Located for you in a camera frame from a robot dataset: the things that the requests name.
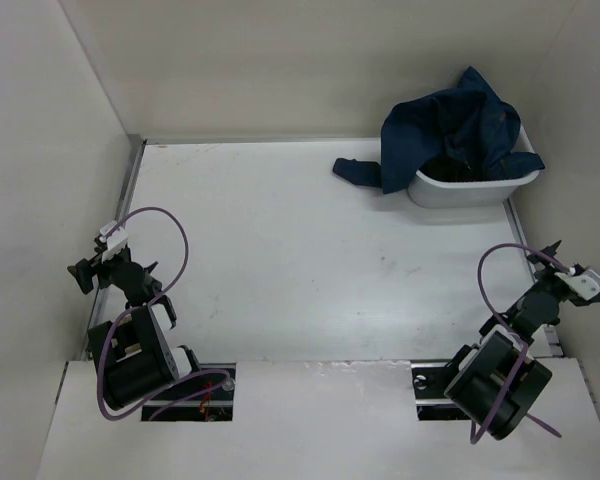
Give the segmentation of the dark blue denim trousers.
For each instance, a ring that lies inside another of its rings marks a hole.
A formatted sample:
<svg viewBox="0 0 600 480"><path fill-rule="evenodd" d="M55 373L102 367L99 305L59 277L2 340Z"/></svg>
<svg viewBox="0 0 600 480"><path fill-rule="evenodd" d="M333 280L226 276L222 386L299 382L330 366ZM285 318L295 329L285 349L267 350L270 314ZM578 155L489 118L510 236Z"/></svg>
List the dark blue denim trousers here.
<svg viewBox="0 0 600 480"><path fill-rule="evenodd" d="M427 161L444 154L479 170L478 182L518 179L545 168L540 155L514 150L521 127L516 109L469 67L454 87L392 108L381 128L378 161L338 158L332 172L390 194L407 189Z"/></svg>

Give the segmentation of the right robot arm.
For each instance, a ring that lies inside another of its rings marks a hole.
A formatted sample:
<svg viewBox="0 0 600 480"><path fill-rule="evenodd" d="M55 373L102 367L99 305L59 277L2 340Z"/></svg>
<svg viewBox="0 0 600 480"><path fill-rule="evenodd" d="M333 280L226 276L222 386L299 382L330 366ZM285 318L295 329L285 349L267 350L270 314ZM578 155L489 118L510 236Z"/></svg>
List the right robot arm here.
<svg viewBox="0 0 600 480"><path fill-rule="evenodd" d="M560 262L556 258L560 246L559 241L542 249L502 243L488 249L478 261L478 290L491 317L479 330L480 341L463 346L443 373L443 395L471 421L473 445L485 435L505 439L524 419L561 436L530 413L552 378L552 372L530 354L530 347L536 331L560 323L563 303L576 307L600 303L600 274L579 263ZM539 269L533 285L499 311L488 298L483 269L491 254L509 248L524 251L526 260Z"/></svg>

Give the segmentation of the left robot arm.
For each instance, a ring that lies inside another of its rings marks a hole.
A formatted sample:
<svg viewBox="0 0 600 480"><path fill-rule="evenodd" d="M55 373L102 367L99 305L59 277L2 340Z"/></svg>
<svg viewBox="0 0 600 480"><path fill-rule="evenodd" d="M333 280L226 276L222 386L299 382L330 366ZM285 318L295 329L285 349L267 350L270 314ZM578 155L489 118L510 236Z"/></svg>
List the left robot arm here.
<svg viewBox="0 0 600 480"><path fill-rule="evenodd" d="M88 346L95 365L104 364L102 383L103 400L114 411L171 386L186 399L194 398L204 387L204 373L191 364L177 366L168 347L163 329L149 302L153 299L166 311L172 326L177 315L171 299L163 294L162 283L152 276L157 266L147 267L131 259L129 247L110 257L105 248L94 248L95 255L82 259L67 268L85 294L95 287L114 286L126 298L126 314L110 340L106 337L112 326L104 322L88 330Z"/></svg>

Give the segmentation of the black garment in basket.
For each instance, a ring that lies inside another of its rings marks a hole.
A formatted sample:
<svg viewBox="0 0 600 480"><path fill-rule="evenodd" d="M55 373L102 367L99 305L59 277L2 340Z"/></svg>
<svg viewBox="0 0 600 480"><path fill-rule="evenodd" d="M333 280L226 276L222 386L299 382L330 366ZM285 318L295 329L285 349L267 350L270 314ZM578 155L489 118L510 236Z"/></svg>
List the black garment in basket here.
<svg viewBox="0 0 600 480"><path fill-rule="evenodd" d="M427 161L420 169L427 177L446 183L478 182L479 170L474 170L466 162L447 155L438 155Z"/></svg>

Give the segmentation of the white plastic basket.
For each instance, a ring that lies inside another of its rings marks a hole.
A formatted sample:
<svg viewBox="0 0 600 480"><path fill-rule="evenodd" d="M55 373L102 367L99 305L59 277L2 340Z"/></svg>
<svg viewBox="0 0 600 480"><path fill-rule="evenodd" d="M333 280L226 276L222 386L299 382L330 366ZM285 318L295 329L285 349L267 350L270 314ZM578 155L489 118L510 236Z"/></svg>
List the white plastic basket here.
<svg viewBox="0 0 600 480"><path fill-rule="evenodd" d="M441 182L421 171L407 188L409 198L418 206L431 209L473 208L504 203L519 187L532 183L540 171L502 181Z"/></svg>

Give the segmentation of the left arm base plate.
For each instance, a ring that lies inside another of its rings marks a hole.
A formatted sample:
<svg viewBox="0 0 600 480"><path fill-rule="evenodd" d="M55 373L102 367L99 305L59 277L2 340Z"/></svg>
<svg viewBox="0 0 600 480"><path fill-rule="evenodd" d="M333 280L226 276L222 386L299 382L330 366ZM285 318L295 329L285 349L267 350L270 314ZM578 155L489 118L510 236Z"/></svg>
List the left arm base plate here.
<svg viewBox="0 0 600 480"><path fill-rule="evenodd" d="M202 370L222 369L231 377L227 380L222 374L206 374L171 387L147 402L141 409L142 422L228 422L233 418L236 364L202 364ZM168 409L168 403L189 394L213 390L189 398Z"/></svg>

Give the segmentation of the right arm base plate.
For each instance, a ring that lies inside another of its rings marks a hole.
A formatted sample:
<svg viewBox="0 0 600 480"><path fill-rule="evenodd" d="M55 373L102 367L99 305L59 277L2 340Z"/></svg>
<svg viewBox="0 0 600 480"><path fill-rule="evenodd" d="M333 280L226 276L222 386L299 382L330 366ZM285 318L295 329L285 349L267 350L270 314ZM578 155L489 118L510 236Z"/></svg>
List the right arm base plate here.
<svg viewBox="0 0 600 480"><path fill-rule="evenodd" d="M412 362L411 376L416 415L420 421L468 421L469 417L444 391L459 368L450 361Z"/></svg>

